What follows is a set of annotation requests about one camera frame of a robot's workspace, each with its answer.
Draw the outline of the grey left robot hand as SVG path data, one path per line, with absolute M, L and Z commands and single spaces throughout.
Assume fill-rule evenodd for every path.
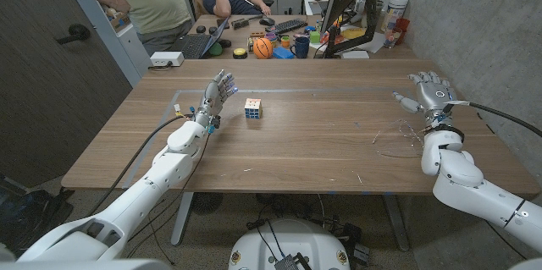
M 226 100 L 237 91 L 234 76 L 231 73 L 225 73 L 222 69 L 209 82 L 203 92 L 200 105 L 194 115 L 194 121 L 203 127 L 208 127 L 212 118 L 221 112 Z

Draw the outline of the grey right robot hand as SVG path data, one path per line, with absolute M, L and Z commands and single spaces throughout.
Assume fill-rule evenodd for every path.
M 394 91 L 395 99 L 409 113 L 423 113 L 426 125 L 453 125 L 451 114 L 446 116 L 443 110 L 446 103 L 457 99 L 448 80 L 442 80 L 434 71 L 410 74 L 408 78 L 416 86 L 417 100 L 405 97 Z

